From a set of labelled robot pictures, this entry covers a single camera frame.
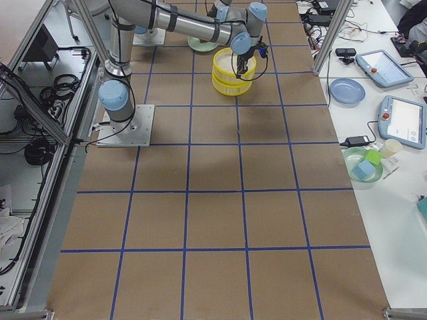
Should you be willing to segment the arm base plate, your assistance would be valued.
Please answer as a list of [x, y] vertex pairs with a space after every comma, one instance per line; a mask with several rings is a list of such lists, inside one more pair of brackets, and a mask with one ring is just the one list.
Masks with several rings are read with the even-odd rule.
[[105, 111], [103, 121], [109, 122], [99, 130], [96, 145], [99, 147], [149, 147], [155, 105], [136, 105], [131, 120], [118, 123], [110, 119], [111, 111]]
[[165, 42], [165, 30], [155, 28], [146, 29], [140, 26], [135, 28], [133, 36], [133, 46], [136, 47], [155, 47], [163, 46]]

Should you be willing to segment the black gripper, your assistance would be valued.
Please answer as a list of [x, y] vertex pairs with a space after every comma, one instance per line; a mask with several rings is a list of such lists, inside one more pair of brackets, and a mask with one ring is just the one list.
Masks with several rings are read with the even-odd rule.
[[248, 61], [254, 56], [254, 51], [255, 51], [254, 49], [250, 49], [248, 52], [244, 53], [243, 55], [238, 55], [237, 71], [236, 71], [237, 79], [241, 79], [241, 74], [244, 74], [248, 71]]

